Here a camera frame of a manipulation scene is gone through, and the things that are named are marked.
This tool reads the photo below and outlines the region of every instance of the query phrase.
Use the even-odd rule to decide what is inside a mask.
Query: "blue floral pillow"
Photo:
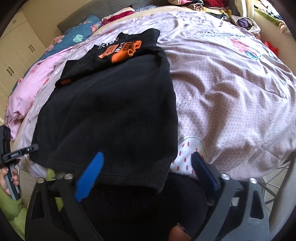
[[[68,29],[64,33],[64,37],[60,36],[58,42],[53,46],[53,48],[48,49],[47,52],[38,60],[41,61],[47,57],[58,53],[72,45],[78,44],[86,39],[88,39],[95,31],[99,29],[102,22],[96,16],[89,16],[82,23],[76,27]]]

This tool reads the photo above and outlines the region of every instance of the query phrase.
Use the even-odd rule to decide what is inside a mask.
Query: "human hand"
[[[171,229],[168,237],[168,241],[190,241],[190,239],[191,237],[179,223]]]
[[[5,176],[7,174],[8,174],[8,167],[3,167],[0,172],[0,186],[10,196],[9,189],[8,189],[6,181],[5,181]],[[18,175],[18,171],[16,168],[14,168],[12,171],[12,181],[15,186],[18,186],[20,184],[19,175]]]

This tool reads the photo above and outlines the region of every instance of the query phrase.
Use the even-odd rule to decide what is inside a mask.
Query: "white fabric with red dots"
[[[191,156],[198,151],[200,155],[207,161],[207,155],[203,148],[202,142],[196,137],[187,137],[178,144],[177,158],[170,166],[170,172],[182,175],[195,175],[191,165]]]

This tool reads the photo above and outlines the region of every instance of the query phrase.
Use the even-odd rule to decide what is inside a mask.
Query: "black t-shirt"
[[[98,152],[97,182],[161,191],[177,155],[176,97],[159,31],[120,33],[67,61],[40,110],[30,159],[76,180]]]

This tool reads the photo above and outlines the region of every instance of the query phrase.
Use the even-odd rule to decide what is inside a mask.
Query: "cabinet handle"
[[[12,73],[14,74],[14,71],[10,68],[10,67],[8,67],[11,71],[12,71]]]
[[[12,74],[9,72],[9,70],[8,69],[6,69],[6,71],[10,74],[10,76],[12,76]]]

